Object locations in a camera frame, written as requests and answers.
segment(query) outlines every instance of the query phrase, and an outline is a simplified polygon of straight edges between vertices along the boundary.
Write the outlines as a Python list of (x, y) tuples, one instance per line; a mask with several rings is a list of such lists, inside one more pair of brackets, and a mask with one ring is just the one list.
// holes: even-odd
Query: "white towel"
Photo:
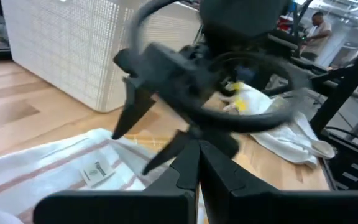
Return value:
[[(154, 154), (125, 138), (110, 137), (110, 131), (96, 129), (0, 157), (0, 224), (32, 223), (34, 206), (61, 190), (143, 190), (167, 168), (165, 164), (141, 175)], [(89, 186), (80, 171), (95, 161), (104, 161), (114, 172)], [(198, 223), (204, 216), (200, 196)]]
[[(241, 115), (253, 115), (274, 111), (288, 104), (282, 97), (270, 99), (244, 83), (238, 83), (237, 89), (237, 95), (221, 97), (223, 101), (230, 103), (224, 111), (236, 108)], [(242, 109), (239, 109), (239, 100), (244, 104)], [(290, 125), (250, 135), (263, 147), (295, 164), (306, 164), (314, 168), (318, 164), (317, 157), (330, 159), (335, 155), (333, 147), (317, 138), (306, 116), (300, 112), (296, 113), (294, 122)]]

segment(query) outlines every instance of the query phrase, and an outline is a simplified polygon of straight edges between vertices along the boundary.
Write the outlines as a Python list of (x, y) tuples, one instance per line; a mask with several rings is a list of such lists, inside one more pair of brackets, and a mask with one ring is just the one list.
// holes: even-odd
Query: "man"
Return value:
[(326, 45), (329, 36), (331, 35), (331, 25), (329, 22), (324, 21), (324, 14), (316, 12), (311, 18), (314, 31), (306, 38), (301, 57), (308, 59), (312, 62), (316, 60), (318, 55)]

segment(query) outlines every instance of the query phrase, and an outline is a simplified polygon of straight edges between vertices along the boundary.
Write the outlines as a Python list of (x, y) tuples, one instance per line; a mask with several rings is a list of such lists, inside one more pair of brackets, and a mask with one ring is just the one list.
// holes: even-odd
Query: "white cloth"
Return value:
[[(110, 137), (111, 132), (96, 129), (0, 157), (0, 224), (32, 223), (34, 206), (61, 190), (143, 190), (167, 168), (165, 164), (141, 175), (153, 153), (125, 138)], [(101, 157), (114, 173), (87, 186), (80, 170)], [(198, 205), (198, 223), (203, 223), (202, 195)]]
[[(223, 110), (235, 108), (233, 102), (237, 97), (243, 99), (247, 105), (246, 110), (239, 112), (241, 115), (262, 114), (288, 104), (281, 97), (270, 99), (260, 91), (242, 83), (236, 96), (221, 97), (223, 101), (230, 102)], [(300, 112), (296, 113), (291, 125), (281, 125), (270, 131), (250, 135), (263, 147), (295, 164), (306, 164), (314, 168), (318, 164), (317, 157), (329, 159), (335, 155), (331, 145), (318, 140), (306, 116)]]
[[(321, 34), (323, 31), (331, 31), (331, 24), (324, 21), (322, 24), (320, 24), (320, 26), (314, 26), (310, 31), (311, 32), (308, 37)], [(329, 37), (311, 40), (303, 49), (303, 52), (310, 52), (319, 55), (327, 44), (328, 39)]]

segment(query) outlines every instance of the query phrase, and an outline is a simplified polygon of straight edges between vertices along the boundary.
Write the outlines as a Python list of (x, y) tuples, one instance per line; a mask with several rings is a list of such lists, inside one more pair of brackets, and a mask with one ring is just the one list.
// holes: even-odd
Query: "striped towel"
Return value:
[[(154, 154), (130, 140), (115, 141), (110, 136), (110, 131), (95, 129), (0, 157), (0, 224), (32, 223), (35, 205), (61, 190), (143, 190), (167, 168), (160, 166), (149, 175), (141, 175)], [(80, 170), (101, 157), (114, 172), (90, 187)], [(198, 223), (204, 216), (200, 198)]]

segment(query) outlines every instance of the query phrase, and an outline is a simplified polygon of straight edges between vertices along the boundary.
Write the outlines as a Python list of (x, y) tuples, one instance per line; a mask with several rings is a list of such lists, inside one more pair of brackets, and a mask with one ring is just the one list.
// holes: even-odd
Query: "wooden floor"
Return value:
[[(90, 129), (113, 130), (120, 112), (97, 113), (22, 67), (0, 63), (0, 156)], [(157, 103), (129, 133), (172, 136), (185, 128), (180, 118)], [(236, 161), (268, 183), (280, 189), (328, 189), (321, 169), (296, 166), (250, 138), (240, 138), (242, 153)]]

